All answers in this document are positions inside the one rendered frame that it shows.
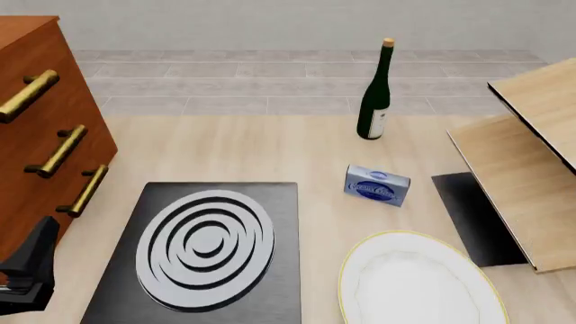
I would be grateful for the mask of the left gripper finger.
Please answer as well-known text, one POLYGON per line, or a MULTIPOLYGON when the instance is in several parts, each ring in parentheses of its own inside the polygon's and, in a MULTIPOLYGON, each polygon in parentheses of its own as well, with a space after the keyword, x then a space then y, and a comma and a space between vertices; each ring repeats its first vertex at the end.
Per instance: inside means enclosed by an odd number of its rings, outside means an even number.
POLYGON ((42 218, 15 252, 0 262, 0 272, 36 272, 55 245, 58 232, 59 224, 54 218, 42 218))

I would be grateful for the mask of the red-brown wooden cabinet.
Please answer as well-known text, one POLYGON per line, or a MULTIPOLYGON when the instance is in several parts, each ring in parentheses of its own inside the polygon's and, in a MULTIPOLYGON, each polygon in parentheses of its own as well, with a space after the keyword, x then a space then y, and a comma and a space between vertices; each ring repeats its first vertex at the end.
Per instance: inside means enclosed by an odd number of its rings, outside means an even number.
POLYGON ((66 230, 75 219, 55 212, 77 198, 84 170, 109 166, 117 153, 104 118, 55 16, 0 15, 0 104, 21 91, 23 78, 56 71, 59 81, 11 123, 0 123, 0 261, 45 216, 66 230), (44 164, 62 141, 60 130, 85 125, 87 134, 50 178, 24 173, 44 164))

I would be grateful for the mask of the pale wooden rack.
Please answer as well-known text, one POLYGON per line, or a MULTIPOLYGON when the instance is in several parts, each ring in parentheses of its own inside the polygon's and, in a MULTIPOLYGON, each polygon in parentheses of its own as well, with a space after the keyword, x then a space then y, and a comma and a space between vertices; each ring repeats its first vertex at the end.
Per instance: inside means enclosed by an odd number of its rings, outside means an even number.
POLYGON ((576 269, 576 58, 488 87, 510 114, 448 137, 535 271, 576 269))

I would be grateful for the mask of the dark green wine bottle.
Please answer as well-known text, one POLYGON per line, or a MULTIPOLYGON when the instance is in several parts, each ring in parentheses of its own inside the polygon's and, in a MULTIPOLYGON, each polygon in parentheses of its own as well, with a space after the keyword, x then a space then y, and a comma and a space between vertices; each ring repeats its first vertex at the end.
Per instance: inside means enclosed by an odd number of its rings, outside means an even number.
POLYGON ((383 135, 386 110, 391 104, 389 70, 395 40, 382 41, 380 58, 373 80, 366 88, 361 101, 356 133, 364 140, 377 140, 383 135))

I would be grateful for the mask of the flat black stove plate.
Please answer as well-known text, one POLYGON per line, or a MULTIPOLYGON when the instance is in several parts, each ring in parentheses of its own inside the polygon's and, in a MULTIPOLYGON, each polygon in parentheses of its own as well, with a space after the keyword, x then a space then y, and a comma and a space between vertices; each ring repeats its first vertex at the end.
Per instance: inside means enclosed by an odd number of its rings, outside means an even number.
POLYGON ((81 324, 302 324, 296 183, 148 183, 81 324))

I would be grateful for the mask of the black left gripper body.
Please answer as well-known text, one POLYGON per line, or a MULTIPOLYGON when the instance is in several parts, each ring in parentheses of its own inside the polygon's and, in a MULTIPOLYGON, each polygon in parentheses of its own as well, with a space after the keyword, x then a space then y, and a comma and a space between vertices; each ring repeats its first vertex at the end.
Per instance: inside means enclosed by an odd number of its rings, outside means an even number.
POLYGON ((31 274, 6 273, 7 285, 0 285, 0 311, 44 311, 54 293, 52 271, 31 274))

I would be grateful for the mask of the white plate with yellow rim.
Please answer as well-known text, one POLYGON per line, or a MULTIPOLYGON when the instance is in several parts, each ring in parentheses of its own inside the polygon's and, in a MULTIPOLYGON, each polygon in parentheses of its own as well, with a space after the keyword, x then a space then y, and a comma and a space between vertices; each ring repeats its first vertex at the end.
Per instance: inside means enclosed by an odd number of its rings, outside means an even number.
POLYGON ((358 242, 339 273, 345 324, 509 324, 489 277, 440 239, 384 231, 358 242))

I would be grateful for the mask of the blue cream cheese box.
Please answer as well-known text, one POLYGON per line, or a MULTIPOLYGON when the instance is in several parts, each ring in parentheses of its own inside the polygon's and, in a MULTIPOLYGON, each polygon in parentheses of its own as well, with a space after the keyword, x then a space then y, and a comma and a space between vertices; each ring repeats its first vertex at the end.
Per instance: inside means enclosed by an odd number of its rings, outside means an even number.
POLYGON ((409 177, 349 165, 344 193, 401 207, 410 189, 409 177))

